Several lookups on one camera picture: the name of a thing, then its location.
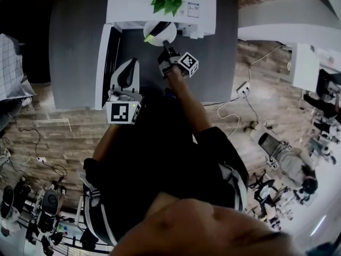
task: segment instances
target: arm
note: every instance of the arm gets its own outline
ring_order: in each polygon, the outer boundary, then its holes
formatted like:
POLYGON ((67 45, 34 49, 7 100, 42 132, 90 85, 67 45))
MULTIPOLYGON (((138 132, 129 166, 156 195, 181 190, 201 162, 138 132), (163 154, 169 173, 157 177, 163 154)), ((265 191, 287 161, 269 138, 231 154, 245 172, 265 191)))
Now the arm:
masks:
POLYGON ((339 113, 339 111, 340 111, 339 95, 338 95, 338 94, 336 95, 336 99, 335 99, 335 111, 336 111, 337 113, 339 113))
POLYGON ((107 131, 105 132, 104 136, 101 138, 100 142, 98 143, 95 152, 92 158, 98 162, 101 162, 105 159, 108 151, 110 150, 110 145, 112 144, 113 140, 115 139, 118 130, 120 129, 119 125, 110 125, 107 131))
POLYGON ((203 130, 211 128, 204 107, 190 92, 187 83, 181 75, 180 68, 177 66, 173 67, 172 71, 167 74, 167 78, 182 106, 194 135, 197 137, 203 130))

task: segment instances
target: desk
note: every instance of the desk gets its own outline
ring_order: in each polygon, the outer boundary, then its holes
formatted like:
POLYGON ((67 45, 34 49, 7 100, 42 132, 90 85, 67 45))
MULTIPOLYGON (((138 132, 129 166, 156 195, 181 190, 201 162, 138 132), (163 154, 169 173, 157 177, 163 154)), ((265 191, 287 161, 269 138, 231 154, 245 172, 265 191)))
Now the desk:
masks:
MULTIPOLYGON (((94 107, 95 83, 107 0, 55 0, 50 23, 50 72, 56 108, 94 107)), ((237 55, 238 0, 217 0, 216 34, 204 39, 177 36, 174 47, 199 60, 187 79, 200 101, 229 101, 237 55)), ((166 86, 158 70, 162 49, 143 42, 143 32, 123 31, 117 65, 137 57, 141 85, 166 86)))

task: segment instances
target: gray table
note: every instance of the gray table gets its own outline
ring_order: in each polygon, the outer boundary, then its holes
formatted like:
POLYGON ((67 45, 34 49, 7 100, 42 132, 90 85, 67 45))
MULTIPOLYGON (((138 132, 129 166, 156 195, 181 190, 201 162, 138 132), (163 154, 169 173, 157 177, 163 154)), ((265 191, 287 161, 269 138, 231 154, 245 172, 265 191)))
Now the gray table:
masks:
MULTIPOLYGON (((107 0, 56 0, 50 24, 50 72, 56 108, 94 107, 95 79, 107 0)), ((180 53, 199 60, 199 70, 187 79, 200 101, 229 101, 237 55, 238 0, 217 0, 216 34, 203 39, 177 36, 180 53)), ((141 86, 166 86, 157 58, 162 51, 143 42, 141 30, 123 32, 118 66, 138 58, 141 86)))

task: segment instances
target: wooden floor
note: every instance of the wooden floor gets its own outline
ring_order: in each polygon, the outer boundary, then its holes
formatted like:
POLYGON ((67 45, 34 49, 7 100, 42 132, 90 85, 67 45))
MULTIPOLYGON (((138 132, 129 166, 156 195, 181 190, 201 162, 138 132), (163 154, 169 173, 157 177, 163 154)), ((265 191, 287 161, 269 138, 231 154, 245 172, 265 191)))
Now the wooden floor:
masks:
MULTIPOLYGON (((234 90, 248 80, 247 63, 261 58, 275 45, 276 43, 239 43, 234 90)), ((277 50, 261 62, 261 66, 285 73, 289 58, 288 52, 277 50)), ((287 82, 258 73, 252 73, 250 84, 251 92, 248 100, 259 115, 259 121, 272 125, 274 132, 283 139, 289 140, 293 146, 304 147, 314 133, 311 125, 312 109, 302 103, 302 90, 290 86, 287 82)), ((17 117, 18 127, 36 128, 41 134, 41 141, 37 146, 38 156, 46 157, 46 163, 49 165, 60 164, 67 169, 68 175, 63 181, 68 190, 64 205, 75 208, 83 190, 77 169, 82 167, 85 158, 92 156, 96 144, 107 129, 106 114, 104 111, 90 109, 56 110, 49 85, 34 86, 34 90, 37 95, 33 98, 32 104, 23 109, 17 117)), ((215 126, 229 135, 238 120, 234 116, 220 119, 216 112, 219 106, 206 107, 209 118, 215 126)), ((222 117, 231 113, 240 117, 240 123, 230 140, 250 175, 254 172, 259 173, 267 167, 264 153, 243 132, 251 121, 256 120, 256 116, 245 99, 227 103, 220 109, 222 117)), ((48 185, 53 180, 58 181, 59 176, 51 168, 34 159, 26 162, 30 156, 35 156, 35 143, 38 141, 38 134, 35 131, 19 132, 15 122, 12 121, 5 132, 5 136, 10 141, 9 148, 13 151, 12 160, 15 169, 23 170, 29 175, 34 190, 32 197, 42 186, 48 185)), ((2 173, 1 189, 8 184, 14 186, 21 175, 22 173, 16 173, 11 166, 6 166, 2 173)))

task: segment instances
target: black shirt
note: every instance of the black shirt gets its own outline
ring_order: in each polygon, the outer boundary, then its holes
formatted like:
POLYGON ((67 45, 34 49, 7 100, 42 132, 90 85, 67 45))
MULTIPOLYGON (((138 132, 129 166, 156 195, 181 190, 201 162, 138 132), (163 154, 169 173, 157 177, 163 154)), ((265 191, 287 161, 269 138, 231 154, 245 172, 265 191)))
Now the black shirt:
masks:
POLYGON ((123 126, 105 162, 84 162, 87 180, 101 191, 116 240, 144 219, 162 191, 234 207, 234 189, 223 180, 218 164, 236 169, 248 185, 248 172, 220 129, 204 130, 196 144, 184 122, 164 123, 123 126))

